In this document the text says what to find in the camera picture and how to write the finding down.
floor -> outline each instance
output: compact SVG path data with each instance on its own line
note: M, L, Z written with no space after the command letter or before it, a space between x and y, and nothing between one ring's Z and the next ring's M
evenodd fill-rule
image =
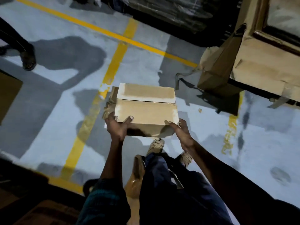
M3 2L0 17L35 46L37 66L24 71L16 52L0 58L0 68L23 81L0 126L1 156L77 193L99 177L108 155L110 136L101 117L111 87L120 82L174 87L175 74L191 71L205 50L105 4ZM199 77L185 79L196 84ZM176 91L179 117L192 137L272 197L300 207L300 111L269 109L267 99L246 91L238 117L217 114L198 94L181 82ZM123 183L133 157L144 155L151 141L126 137ZM176 136L166 140L165 151L172 157L182 152ZM189 169L200 171L194 162Z

gray floor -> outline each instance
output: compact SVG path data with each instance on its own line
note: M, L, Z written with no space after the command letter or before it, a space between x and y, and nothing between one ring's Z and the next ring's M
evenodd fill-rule
M129 20L106 5L95 8L80 6L72 0L31 1L117 34L123 34ZM35 46L38 63L34 71L26 72L16 52L0 58L0 68L24 83L0 126L1 155L49 177L59 177L118 40L18 0L0 5L0 17ZM143 23L139 23L133 39L194 63L199 62L205 50ZM131 45L112 85L125 82L174 87L175 74L191 69L176 60ZM196 84L199 77L196 74L186 80ZM300 207L300 111L286 106L269 109L267 99L246 91L236 134L229 139L233 148L223 154L232 117L223 112L217 114L213 106L196 97L198 94L182 83L176 92L179 117L187 121L191 135L214 156L274 198ZM99 177L108 155L109 135L101 119L104 106L102 102L71 177L71 182L79 186ZM124 183L131 174L133 157L144 155L151 141L150 138L126 137L122 160ZM165 151L172 157L182 152L176 136L166 140ZM189 169L200 171L194 162Z

person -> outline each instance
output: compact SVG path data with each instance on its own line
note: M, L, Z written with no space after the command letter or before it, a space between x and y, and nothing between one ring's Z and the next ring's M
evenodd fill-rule
M122 145L133 117L118 123L111 113L105 122L111 147L100 179L87 197L77 224L126 224L130 218L122 184ZM186 121L174 129L183 156L171 158L162 152L163 140L154 140L145 157L140 191L140 224L232 224L225 204L241 225L289 224L298 221L300 210L275 200L232 167L221 162L189 134ZM205 178L189 171L187 155L199 165ZM183 188L172 182L176 174Z
M35 68L36 60L33 45L22 38L22 36L1 17L0 39L8 43L8 45L0 47L0 56L5 55L8 49L16 49L20 52L23 69L31 71Z

plaid shirt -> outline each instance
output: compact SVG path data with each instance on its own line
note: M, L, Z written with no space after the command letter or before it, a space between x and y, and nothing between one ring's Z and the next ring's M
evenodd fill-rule
M125 190L115 179L99 180L86 199L76 225L126 224L130 207Z

beige shoe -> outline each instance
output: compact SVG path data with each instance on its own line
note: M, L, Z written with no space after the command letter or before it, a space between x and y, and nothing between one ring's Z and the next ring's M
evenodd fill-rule
M188 152L183 152L179 156L179 162L184 166L188 167L188 165L193 161L193 158L190 156Z
M163 139L161 139L161 138L159 138L158 140L152 141L152 143L151 143L151 145L149 147L149 150L147 152L147 155L149 155L152 152L154 152L154 153L161 153L163 151L164 144L165 144L165 141Z

